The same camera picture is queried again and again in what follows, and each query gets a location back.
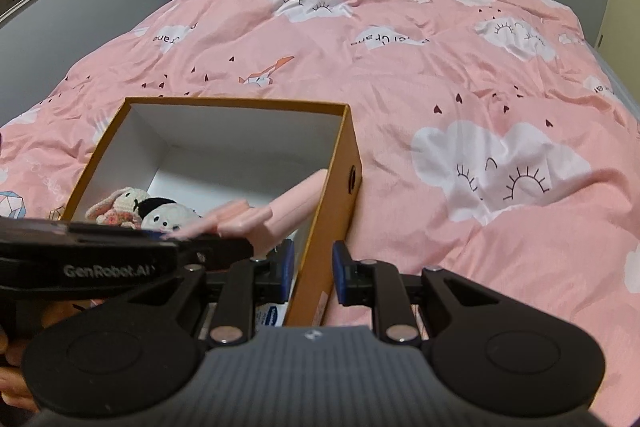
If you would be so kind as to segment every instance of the pink duvet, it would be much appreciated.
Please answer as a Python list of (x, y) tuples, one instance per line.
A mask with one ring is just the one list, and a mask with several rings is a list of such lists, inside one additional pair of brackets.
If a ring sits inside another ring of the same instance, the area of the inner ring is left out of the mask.
[[(124, 96), (347, 102), (356, 258), (442, 264), (589, 331), (640, 415), (640, 134), (552, 0), (174, 0), (5, 125), (2, 215), (65, 204)], [(334, 301), (329, 324), (366, 323)]]

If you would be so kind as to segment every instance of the cardboard box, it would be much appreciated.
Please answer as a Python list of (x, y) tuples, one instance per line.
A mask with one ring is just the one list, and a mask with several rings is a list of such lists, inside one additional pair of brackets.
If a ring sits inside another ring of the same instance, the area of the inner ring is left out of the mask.
[(321, 168), (328, 175), (320, 204), (292, 236), (298, 260), (292, 295), (275, 311), (278, 325), (318, 325), (333, 285), (332, 243), (346, 236), (362, 176), (348, 105), (127, 98), (82, 172), (63, 219), (84, 220), (92, 204), (127, 186), (200, 215), (237, 198), (259, 206)]

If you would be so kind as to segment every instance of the knitted toy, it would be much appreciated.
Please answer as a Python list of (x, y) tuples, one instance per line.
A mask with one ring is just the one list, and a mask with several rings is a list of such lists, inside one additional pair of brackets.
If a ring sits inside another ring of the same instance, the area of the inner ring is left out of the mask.
[(139, 206), (149, 197), (146, 190), (141, 188), (121, 188), (108, 198), (94, 204), (86, 211), (84, 217), (88, 221), (95, 221), (98, 225), (116, 225), (139, 229), (142, 225)]
[(138, 206), (143, 230), (175, 232), (200, 216), (195, 210), (167, 198), (148, 198)]

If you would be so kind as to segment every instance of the crocheted bunny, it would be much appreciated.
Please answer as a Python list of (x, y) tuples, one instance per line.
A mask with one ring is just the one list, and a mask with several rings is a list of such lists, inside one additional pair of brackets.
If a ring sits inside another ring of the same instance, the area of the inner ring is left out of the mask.
[(89, 208), (85, 218), (89, 221), (95, 221), (98, 225), (116, 225), (139, 229), (142, 225), (142, 219), (138, 208), (140, 203), (149, 197), (146, 190), (141, 188), (121, 188)]

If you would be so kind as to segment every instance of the human hand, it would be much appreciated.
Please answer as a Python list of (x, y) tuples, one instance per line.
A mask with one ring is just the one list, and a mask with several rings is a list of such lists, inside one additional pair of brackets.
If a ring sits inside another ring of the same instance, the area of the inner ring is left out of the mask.
[[(88, 307), (88, 301), (53, 302), (42, 313), (42, 327), (48, 328), (63, 319), (79, 314), (81, 309)], [(0, 393), (5, 404), (36, 412), (38, 407), (20, 370), (22, 355), (27, 344), (29, 344), (29, 339), (17, 339), (9, 342), (6, 334), (0, 328), (0, 355), (4, 355), (11, 366), (0, 367)]]

